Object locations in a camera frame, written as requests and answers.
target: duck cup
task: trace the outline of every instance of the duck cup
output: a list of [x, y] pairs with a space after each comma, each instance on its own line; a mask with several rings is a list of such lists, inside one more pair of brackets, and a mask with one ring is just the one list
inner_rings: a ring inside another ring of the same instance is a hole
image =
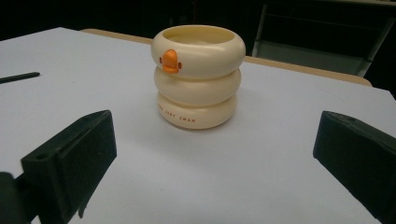
[[151, 44], [160, 113], [188, 129], [228, 120], [236, 109], [239, 66], [246, 48], [236, 33], [215, 26], [186, 25], [159, 32]]

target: stacked ring container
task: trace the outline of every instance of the stacked ring container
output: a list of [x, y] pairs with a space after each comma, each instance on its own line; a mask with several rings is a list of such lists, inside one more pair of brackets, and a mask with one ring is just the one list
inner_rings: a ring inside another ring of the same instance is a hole
[[220, 27], [186, 25], [158, 33], [151, 56], [157, 64], [160, 113], [188, 129], [211, 128], [228, 120], [236, 109], [245, 54], [242, 38]]

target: cup rim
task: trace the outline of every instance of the cup rim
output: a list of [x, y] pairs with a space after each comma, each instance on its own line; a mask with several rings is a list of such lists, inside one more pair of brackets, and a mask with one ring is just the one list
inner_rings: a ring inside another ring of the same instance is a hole
[[[181, 36], [194, 37], [199, 36], [202, 43], [189, 43], [186, 40], [176, 40]], [[174, 44], [184, 46], [215, 46], [228, 43], [236, 39], [237, 34], [226, 28], [211, 25], [180, 25], [167, 28], [162, 31], [161, 36]]]

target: cup opening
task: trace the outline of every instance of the cup opening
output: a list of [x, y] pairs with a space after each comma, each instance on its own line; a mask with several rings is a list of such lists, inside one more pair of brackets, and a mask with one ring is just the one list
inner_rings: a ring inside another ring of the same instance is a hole
[[181, 44], [221, 44], [234, 38], [233, 32], [213, 26], [178, 26], [163, 32], [163, 37]]

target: cream-colored duck container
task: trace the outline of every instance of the cream-colored duck container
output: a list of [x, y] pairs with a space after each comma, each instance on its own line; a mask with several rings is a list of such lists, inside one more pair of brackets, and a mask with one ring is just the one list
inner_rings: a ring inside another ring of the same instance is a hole
[[207, 129], [228, 120], [236, 109], [239, 66], [246, 48], [236, 33], [215, 26], [176, 26], [151, 44], [157, 67], [160, 113], [176, 126]]

